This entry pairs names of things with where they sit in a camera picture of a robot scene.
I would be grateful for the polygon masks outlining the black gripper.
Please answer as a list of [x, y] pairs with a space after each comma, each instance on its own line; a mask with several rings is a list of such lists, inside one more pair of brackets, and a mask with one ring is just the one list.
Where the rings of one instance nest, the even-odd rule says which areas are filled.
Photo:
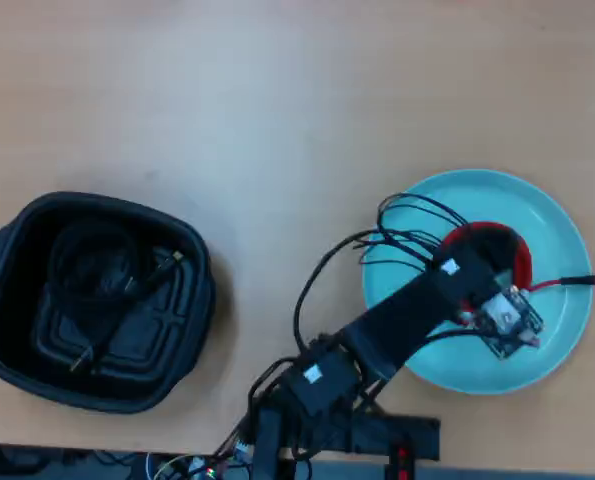
[[430, 277], [443, 300], [477, 309], [502, 291], [496, 273], [523, 273], [522, 242], [505, 231], [475, 231], [470, 240], [474, 248], [457, 245], [435, 255]]

